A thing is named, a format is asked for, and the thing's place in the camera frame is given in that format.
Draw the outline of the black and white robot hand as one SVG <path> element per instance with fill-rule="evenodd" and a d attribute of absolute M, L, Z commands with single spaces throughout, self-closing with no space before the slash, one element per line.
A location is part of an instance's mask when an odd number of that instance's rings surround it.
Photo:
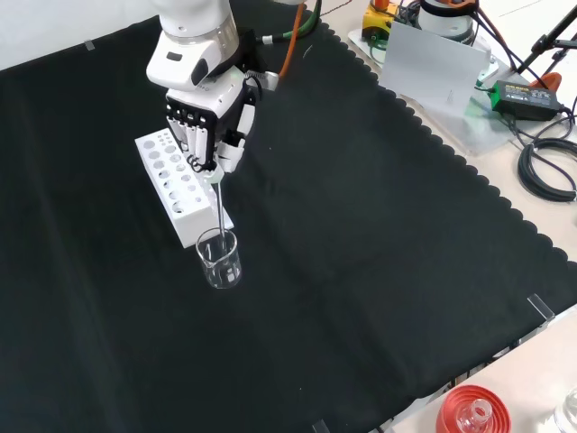
<path fill-rule="evenodd" d="M 236 170 L 252 133 L 261 85 L 233 67 L 190 92 L 170 89 L 166 117 L 192 171 L 210 184 Z"/>

